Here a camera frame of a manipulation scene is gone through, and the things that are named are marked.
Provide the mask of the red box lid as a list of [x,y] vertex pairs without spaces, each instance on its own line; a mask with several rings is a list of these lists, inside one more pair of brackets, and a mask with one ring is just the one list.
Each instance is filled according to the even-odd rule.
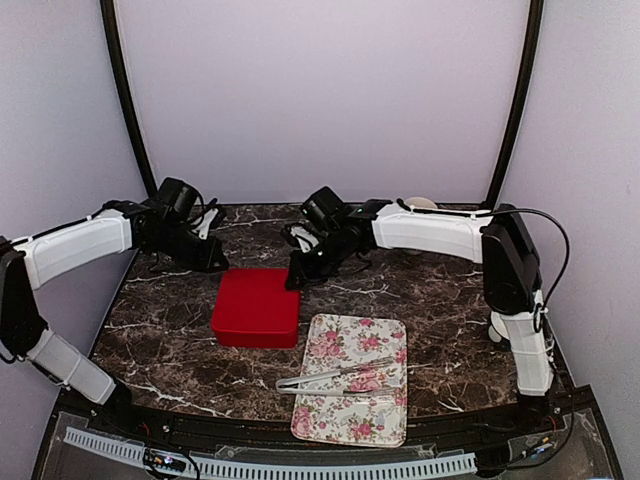
[[211,327],[219,341],[297,332],[300,293],[287,290],[286,268],[233,268],[224,273]]

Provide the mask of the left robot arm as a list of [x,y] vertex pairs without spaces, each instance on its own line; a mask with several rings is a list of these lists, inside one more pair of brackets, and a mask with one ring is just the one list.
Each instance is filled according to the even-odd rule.
[[1,240],[1,360],[29,363],[86,400],[103,406],[101,417],[120,436],[141,427],[140,412],[116,379],[47,322],[37,292],[68,283],[95,293],[90,274],[108,258],[131,252],[159,254],[192,272],[228,269],[214,231],[226,212],[216,199],[183,180],[167,177],[149,198],[109,200],[96,212],[37,234]]

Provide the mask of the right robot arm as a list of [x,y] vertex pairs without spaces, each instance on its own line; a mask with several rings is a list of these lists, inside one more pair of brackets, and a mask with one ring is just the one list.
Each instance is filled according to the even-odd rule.
[[481,266],[490,330],[507,340],[515,360],[517,388],[527,397],[510,413],[521,434],[534,432],[549,416],[543,396],[553,382],[553,342],[545,334],[553,287],[543,286],[540,255],[523,220],[526,210],[502,204],[489,210],[417,207],[402,199],[343,202],[329,187],[300,207],[301,223],[285,226],[292,246],[285,286],[301,290],[339,274],[342,263],[374,249],[424,251]]

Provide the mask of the red chocolate box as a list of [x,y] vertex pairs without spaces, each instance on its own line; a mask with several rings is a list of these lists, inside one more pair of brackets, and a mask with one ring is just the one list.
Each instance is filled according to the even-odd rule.
[[285,333],[215,331],[215,336],[218,343],[226,347],[290,349],[298,342],[296,330]]

